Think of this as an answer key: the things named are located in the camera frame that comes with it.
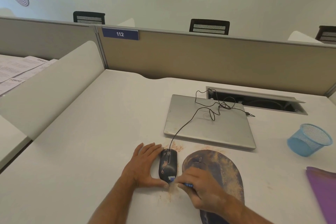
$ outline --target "stack of papers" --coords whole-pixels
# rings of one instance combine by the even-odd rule
[[[0,62],[0,96],[56,61],[56,59],[48,61],[28,56],[21,60],[11,59]]]

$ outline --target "mesh chair back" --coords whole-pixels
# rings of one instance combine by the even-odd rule
[[[336,44],[336,26],[320,26],[315,39],[324,44]]]
[[[191,19],[189,32],[228,35],[229,21]]]
[[[87,24],[105,24],[105,14],[94,12],[73,12],[73,22]]]

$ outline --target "forearm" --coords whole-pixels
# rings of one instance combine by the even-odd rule
[[[135,182],[121,176],[98,206],[88,224],[124,224],[135,190]]]
[[[228,194],[222,197],[221,209],[218,215],[230,224],[272,224]]]

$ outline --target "laptop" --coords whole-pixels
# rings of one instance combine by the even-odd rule
[[[166,135],[174,136],[193,117],[197,109],[203,107],[201,104],[209,106],[216,102],[209,108],[218,113],[218,101],[196,98],[196,102],[195,97],[172,95],[164,129]],[[229,106],[234,104],[231,102],[225,103]],[[200,109],[193,120],[182,128],[176,136],[255,149],[256,145],[243,105],[235,103],[234,108],[240,110],[220,108],[220,115],[215,115],[215,121],[211,119],[208,109]]]

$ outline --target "desk number sign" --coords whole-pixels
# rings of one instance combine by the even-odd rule
[[[113,37],[120,39],[129,39],[139,41],[139,31],[128,30],[128,29],[118,29],[118,28],[102,28],[104,37]]]

